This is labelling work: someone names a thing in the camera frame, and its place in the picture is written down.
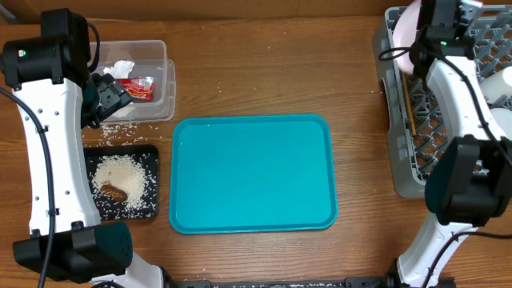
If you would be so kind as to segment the red snack wrapper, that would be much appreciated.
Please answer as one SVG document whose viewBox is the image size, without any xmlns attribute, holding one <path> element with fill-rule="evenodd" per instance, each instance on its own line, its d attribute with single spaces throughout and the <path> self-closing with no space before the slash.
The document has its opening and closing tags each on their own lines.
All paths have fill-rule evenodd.
<svg viewBox="0 0 512 288">
<path fill-rule="evenodd" d="M 132 98 L 143 101 L 154 99 L 155 80 L 152 77 L 119 78 L 117 82 Z"/>
</svg>

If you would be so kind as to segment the large white plate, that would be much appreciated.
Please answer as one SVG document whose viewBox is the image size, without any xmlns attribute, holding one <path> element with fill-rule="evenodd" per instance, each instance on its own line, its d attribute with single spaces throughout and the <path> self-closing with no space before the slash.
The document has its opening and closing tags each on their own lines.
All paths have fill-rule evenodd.
<svg viewBox="0 0 512 288">
<path fill-rule="evenodd" d="M 393 32 L 395 47 L 410 48 L 413 45 L 416 39 L 421 4 L 421 0 L 414 0 L 398 19 Z M 410 60 L 409 53 L 397 57 L 396 61 L 398 68 L 402 72 L 406 74 L 412 74 L 414 72 L 414 64 Z"/>
</svg>

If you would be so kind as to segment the white cup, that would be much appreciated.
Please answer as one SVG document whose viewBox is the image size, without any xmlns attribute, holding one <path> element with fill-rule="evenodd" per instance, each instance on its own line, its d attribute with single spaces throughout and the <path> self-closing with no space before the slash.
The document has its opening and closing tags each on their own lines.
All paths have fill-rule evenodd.
<svg viewBox="0 0 512 288">
<path fill-rule="evenodd" d="M 508 66 L 480 84 L 485 100 L 493 105 L 501 98 L 511 96 L 512 67 Z"/>
</svg>

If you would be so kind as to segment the wooden chopstick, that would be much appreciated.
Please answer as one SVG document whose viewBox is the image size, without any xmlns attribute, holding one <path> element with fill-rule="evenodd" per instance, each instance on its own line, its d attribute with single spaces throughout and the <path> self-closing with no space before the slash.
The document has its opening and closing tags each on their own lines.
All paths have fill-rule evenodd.
<svg viewBox="0 0 512 288">
<path fill-rule="evenodd" d="M 410 124 L 410 129 L 411 129 L 411 133 L 413 135 L 413 137 L 416 136 L 416 126 L 415 126 L 415 123 L 414 123 L 414 115 L 413 115 L 413 111 L 412 111 L 412 106 L 411 106 L 411 102 L 410 102 L 410 93 L 409 93 L 409 88 L 408 88 L 408 85 L 407 85 L 407 76 L 404 72 L 402 72 L 402 84 L 403 84 L 403 89 L 404 89 L 404 97 L 405 97 L 405 101 L 406 101 L 406 108 L 407 108 L 407 115 L 408 115 L 408 119 L 409 119 L 409 124 Z"/>
</svg>

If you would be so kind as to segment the grey shallow bowl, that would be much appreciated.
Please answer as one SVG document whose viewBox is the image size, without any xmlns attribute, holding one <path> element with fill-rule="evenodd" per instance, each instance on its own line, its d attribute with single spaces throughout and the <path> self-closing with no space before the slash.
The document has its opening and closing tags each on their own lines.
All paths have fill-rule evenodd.
<svg viewBox="0 0 512 288">
<path fill-rule="evenodd" d="M 493 108 L 490 112 L 506 137 L 512 140 L 512 111 L 504 108 Z"/>
</svg>

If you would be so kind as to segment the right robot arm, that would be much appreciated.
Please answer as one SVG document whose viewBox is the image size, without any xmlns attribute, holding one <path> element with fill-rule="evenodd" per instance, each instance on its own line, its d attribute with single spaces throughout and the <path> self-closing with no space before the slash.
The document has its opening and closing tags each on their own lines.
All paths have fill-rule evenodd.
<svg viewBox="0 0 512 288">
<path fill-rule="evenodd" d="M 443 267 L 511 199 L 511 141 L 479 86 L 466 33 L 481 12 L 478 1 L 415 1 L 394 28 L 393 57 L 433 92 L 449 143 L 426 181 L 426 220 L 390 269 L 387 287 L 453 287 L 440 278 Z"/>
</svg>

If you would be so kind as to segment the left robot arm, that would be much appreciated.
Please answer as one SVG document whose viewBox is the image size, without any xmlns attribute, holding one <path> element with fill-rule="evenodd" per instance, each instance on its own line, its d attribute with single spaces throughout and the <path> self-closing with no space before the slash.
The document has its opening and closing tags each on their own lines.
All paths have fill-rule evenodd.
<svg viewBox="0 0 512 288">
<path fill-rule="evenodd" d="M 5 86 L 22 117 L 30 165 L 30 236 L 13 244 L 14 259 L 39 274 L 39 284 L 171 287 L 160 266 L 141 258 L 122 222 L 102 224 L 90 192 L 82 129 L 130 103 L 110 75 L 96 73 L 98 32 L 68 9 L 41 15 L 37 38 L 7 42 L 1 54 Z"/>
</svg>

